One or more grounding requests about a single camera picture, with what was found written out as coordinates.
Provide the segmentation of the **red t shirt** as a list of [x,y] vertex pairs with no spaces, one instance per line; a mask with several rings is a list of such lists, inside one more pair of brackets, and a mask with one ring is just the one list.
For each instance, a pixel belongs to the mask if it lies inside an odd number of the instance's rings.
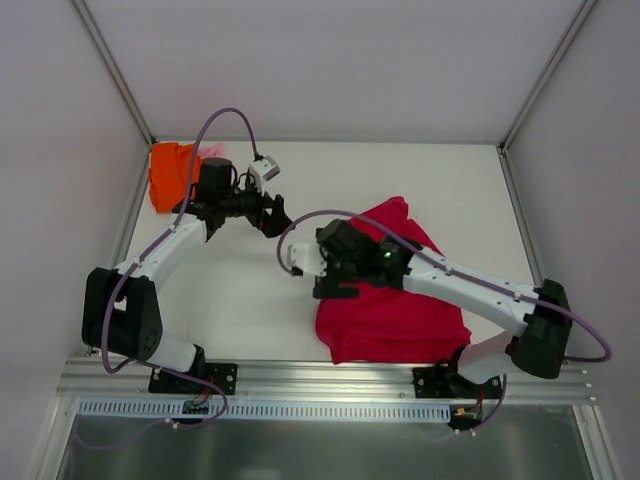
[[358,298],[320,301],[315,331],[329,348],[332,361],[436,363],[468,345],[471,333],[460,308],[401,288],[410,255],[384,231],[390,229],[414,245],[436,247],[410,219],[405,199],[391,197],[348,222],[384,243],[385,256],[393,260],[394,277],[387,287],[360,283],[355,287]]

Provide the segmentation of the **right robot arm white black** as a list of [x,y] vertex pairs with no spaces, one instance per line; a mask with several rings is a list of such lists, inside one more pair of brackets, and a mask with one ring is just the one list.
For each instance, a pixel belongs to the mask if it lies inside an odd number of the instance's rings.
[[563,287],[501,282],[448,261],[420,230],[334,220],[300,254],[334,363],[426,363],[454,397],[523,372],[558,378],[572,328]]

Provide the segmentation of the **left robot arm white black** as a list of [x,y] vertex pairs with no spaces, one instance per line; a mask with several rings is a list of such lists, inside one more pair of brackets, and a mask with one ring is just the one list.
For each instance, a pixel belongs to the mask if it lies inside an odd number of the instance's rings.
[[229,218],[246,219],[267,238],[283,233],[291,223],[284,199],[267,191],[279,172],[268,156],[257,157],[244,173],[227,159],[205,159],[158,238],[117,266],[88,275],[82,341],[103,355],[171,370],[171,381],[185,393],[201,389],[207,377],[204,350],[165,332],[158,293],[185,256]]

